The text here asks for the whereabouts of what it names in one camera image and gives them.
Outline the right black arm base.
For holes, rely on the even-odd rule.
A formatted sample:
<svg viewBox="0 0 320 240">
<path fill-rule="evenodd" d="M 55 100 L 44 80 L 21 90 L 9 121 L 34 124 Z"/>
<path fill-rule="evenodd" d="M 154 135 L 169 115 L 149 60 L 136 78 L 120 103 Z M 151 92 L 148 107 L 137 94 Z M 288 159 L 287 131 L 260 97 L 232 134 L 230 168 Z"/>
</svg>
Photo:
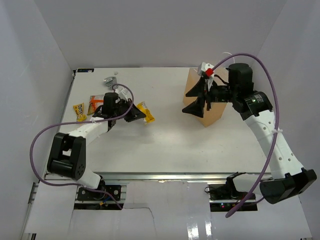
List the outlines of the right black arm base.
<svg viewBox="0 0 320 240">
<path fill-rule="evenodd" d="M 204 192 L 209 194 L 209 199 L 217 200 L 242 200 L 244 193 L 232 193 L 231 190 L 224 184 L 210 184 L 204 188 Z"/>
</svg>

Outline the yellow snack bar wrapper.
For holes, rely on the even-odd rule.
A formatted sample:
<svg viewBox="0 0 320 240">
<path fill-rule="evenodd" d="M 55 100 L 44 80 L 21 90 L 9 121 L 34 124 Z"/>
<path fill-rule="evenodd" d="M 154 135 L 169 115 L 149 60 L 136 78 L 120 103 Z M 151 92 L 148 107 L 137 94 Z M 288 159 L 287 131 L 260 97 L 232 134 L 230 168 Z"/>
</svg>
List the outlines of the yellow snack bar wrapper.
<svg viewBox="0 0 320 240">
<path fill-rule="evenodd" d="M 147 107 L 146 103 L 144 101 L 138 103 L 136 107 L 145 114 L 145 117 L 143 118 L 144 124 L 149 124 L 154 122 L 156 119 L 154 116 L 151 114 L 149 108 Z"/>
</svg>

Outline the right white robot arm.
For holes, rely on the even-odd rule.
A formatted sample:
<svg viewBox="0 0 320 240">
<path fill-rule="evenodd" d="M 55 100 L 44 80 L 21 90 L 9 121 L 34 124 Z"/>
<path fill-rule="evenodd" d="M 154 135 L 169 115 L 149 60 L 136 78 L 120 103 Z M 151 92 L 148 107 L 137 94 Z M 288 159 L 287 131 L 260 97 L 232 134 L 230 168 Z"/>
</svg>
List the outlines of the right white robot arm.
<svg viewBox="0 0 320 240">
<path fill-rule="evenodd" d="M 316 179 L 314 170 L 306 170 L 295 157 L 281 130 L 276 114 L 265 93 L 254 90 L 253 70 L 246 63 L 233 63 L 227 68 L 228 80 L 222 85 L 214 81 L 213 65 L 203 62 L 197 69 L 199 81 L 185 94 L 195 98 L 182 109 L 199 118 L 212 103 L 231 103 L 251 129 L 263 153 L 270 157 L 272 178 L 261 180 L 254 194 L 276 204 L 303 193 Z"/>
</svg>

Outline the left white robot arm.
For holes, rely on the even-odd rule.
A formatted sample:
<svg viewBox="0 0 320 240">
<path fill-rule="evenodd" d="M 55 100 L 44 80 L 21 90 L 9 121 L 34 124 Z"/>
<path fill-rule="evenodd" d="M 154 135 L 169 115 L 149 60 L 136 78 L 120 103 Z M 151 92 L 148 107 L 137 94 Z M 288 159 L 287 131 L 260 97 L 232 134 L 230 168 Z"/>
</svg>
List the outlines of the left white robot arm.
<svg viewBox="0 0 320 240">
<path fill-rule="evenodd" d="M 87 146 L 100 135 L 107 133 L 118 119 L 130 123 L 146 117 L 130 98 L 121 98 L 116 92 L 107 92 L 103 104 L 97 107 L 89 123 L 69 133 L 57 133 L 52 142 L 47 171 L 74 180 L 88 188 L 88 193 L 99 200 L 105 196 L 102 177 L 89 168 Z"/>
</svg>

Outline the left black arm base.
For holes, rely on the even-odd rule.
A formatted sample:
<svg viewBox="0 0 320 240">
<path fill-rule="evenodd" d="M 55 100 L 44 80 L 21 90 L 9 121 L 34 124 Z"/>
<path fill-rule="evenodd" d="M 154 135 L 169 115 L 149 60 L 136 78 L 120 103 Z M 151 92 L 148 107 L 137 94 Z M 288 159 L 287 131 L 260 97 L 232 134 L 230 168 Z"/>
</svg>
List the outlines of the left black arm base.
<svg viewBox="0 0 320 240">
<path fill-rule="evenodd" d="M 81 187 L 78 190 L 76 199 L 78 201 L 111 201 L 112 198 L 105 192 L 109 193 L 116 201 L 119 201 L 121 199 L 122 186 L 114 184 L 104 185 L 98 192 Z"/>
</svg>

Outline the orange white snack bag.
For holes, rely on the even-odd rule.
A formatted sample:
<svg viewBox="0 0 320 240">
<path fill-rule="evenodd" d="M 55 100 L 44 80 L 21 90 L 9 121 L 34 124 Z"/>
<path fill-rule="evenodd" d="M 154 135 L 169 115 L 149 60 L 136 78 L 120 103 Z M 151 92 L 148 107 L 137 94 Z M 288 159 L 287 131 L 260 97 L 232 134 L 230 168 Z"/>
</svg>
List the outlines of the orange white snack bag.
<svg viewBox="0 0 320 240">
<path fill-rule="evenodd" d="M 104 94 L 99 95 L 91 95 L 89 98 L 89 104 L 88 104 L 88 115 L 92 115 L 99 106 L 103 105 L 104 103 Z"/>
</svg>

